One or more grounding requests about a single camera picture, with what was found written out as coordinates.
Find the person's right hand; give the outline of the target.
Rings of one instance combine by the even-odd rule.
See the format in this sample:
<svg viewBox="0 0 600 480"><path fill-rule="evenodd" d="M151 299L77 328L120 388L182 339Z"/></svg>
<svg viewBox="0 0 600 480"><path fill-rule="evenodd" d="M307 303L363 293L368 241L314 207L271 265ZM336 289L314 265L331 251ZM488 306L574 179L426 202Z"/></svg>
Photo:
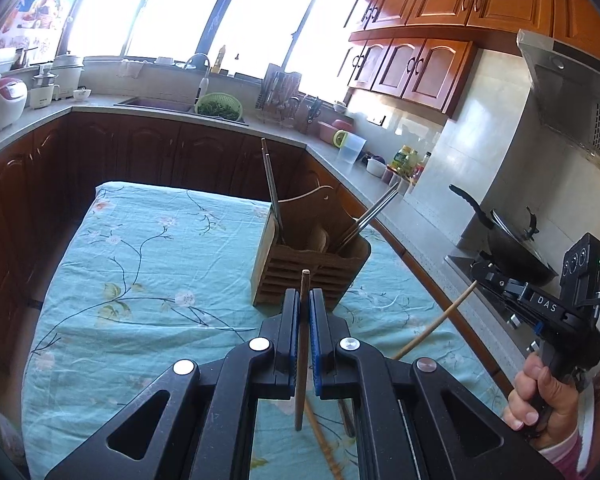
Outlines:
<svg viewBox="0 0 600 480"><path fill-rule="evenodd" d="M540 413L531 404L536 394L552 409L544 426L539 423ZM531 445L544 450L561 444L577 430L578 407L577 389L556 379L541 358L531 353L524 368L515 376L503 419L515 431L534 427L536 438L531 440Z"/></svg>

